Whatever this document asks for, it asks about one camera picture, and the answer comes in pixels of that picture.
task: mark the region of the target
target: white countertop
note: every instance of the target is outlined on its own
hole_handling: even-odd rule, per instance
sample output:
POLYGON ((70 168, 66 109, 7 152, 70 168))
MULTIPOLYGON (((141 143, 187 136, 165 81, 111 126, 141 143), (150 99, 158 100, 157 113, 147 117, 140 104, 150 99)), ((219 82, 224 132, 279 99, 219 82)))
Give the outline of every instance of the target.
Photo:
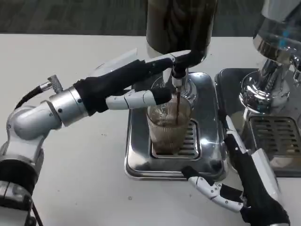
MULTIPOLYGON (((64 88, 101 63, 138 48, 145 37, 0 35, 0 143, 20 98, 52 74, 64 88)), ((206 60, 192 71, 212 78, 223 68, 258 67, 252 38, 213 37, 206 60)), ((31 100, 37 105, 48 91, 31 100)), ((106 111, 52 131, 34 201, 45 226, 241 226, 239 214, 210 202, 185 182, 135 181, 124 173, 128 111, 106 111)), ((225 183, 240 187, 230 173, 225 183)), ((299 225, 301 179, 279 179, 292 225, 299 225)))

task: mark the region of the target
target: espresso machine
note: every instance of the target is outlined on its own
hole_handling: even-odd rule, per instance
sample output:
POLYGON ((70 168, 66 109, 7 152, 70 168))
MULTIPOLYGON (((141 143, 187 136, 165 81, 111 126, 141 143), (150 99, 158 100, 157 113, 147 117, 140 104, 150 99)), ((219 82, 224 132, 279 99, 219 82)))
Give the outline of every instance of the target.
POLYGON ((265 150, 277 177, 301 176, 300 26, 300 0, 266 0, 253 37, 266 60, 215 77, 219 109, 247 148, 265 150))
MULTIPOLYGON (((181 168, 189 165, 201 175, 223 179, 228 156, 219 109, 231 117, 247 149, 265 150, 277 177, 301 176, 300 2, 264 2, 253 37, 255 48, 267 58, 260 69, 241 69, 239 65, 224 69, 216 75, 215 86, 207 74, 189 72, 189 68, 166 70, 135 84, 136 90, 169 86, 180 91, 193 106, 193 113, 181 151, 166 155, 152 148, 145 110, 131 110, 126 174, 137 179, 184 179, 181 168)), ((201 63, 216 7, 215 0, 149 0, 150 57, 191 49, 197 52, 194 63, 201 63)))
MULTIPOLYGON (((201 63, 210 43, 217 0, 148 1, 147 43, 150 58, 192 50, 201 63)), ((184 166, 222 179, 227 171, 222 126, 217 118, 217 99, 211 78, 178 66, 134 85, 136 90, 167 86, 181 92, 193 107, 183 146, 177 154, 155 152, 149 136, 145 109, 131 110, 128 120, 125 172, 137 179, 185 179, 184 166)))

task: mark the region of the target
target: robotic arm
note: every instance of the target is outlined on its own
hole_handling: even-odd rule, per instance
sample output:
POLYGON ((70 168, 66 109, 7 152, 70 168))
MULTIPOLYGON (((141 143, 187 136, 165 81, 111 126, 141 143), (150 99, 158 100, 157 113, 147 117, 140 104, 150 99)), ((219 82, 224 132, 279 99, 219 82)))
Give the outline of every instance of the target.
POLYGON ((289 226, 290 220, 283 207, 278 183, 264 150, 247 150, 231 118, 221 111, 219 117, 226 129, 224 142, 244 191, 215 184, 192 167, 183 168, 183 175, 203 195, 224 208, 239 212, 243 220, 252 226, 289 226))
POLYGON ((50 130, 60 129, 62 124, 69 126, 108 109, 134 109, 166 103, 171 99, 168 88, 137 92, 124 89, 191 60, 190 50, 148 61, 137 59, 135 51, 132 51, 101 65, 93 77, 79 80, 68 89, 63 90, 56 76, 52 76, 49 82, 30 92, 9 116, 8 140, 0 149, 1 224, 36 225, 35 218, 30 216, 31 196, 44 160, 42 145, 50 130), (56 94, 49 100, 37 107, 21 106, 30 97, 51 87, 56 94))

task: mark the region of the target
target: gray carpet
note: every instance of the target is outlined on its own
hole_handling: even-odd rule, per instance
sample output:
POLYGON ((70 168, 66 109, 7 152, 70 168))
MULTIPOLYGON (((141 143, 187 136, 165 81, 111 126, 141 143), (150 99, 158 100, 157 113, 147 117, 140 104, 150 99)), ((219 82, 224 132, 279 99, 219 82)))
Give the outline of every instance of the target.
MULTIPOLYGON (((252 36, 263 0, 220 0, 213 36, 252 36)), ((145 35, 147 0, 0 0, 1 33, 145 35)))

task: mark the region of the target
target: glass cup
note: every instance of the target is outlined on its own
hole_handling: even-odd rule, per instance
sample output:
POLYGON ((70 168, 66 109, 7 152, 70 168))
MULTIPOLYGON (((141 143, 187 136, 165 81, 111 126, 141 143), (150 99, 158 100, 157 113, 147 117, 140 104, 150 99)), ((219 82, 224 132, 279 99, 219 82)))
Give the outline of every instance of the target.
POLYGON ((180 151, 190 122, 191 105, 177 95, 162 105, 147 108, 150 138, 156 153, 174 154, 180 151))

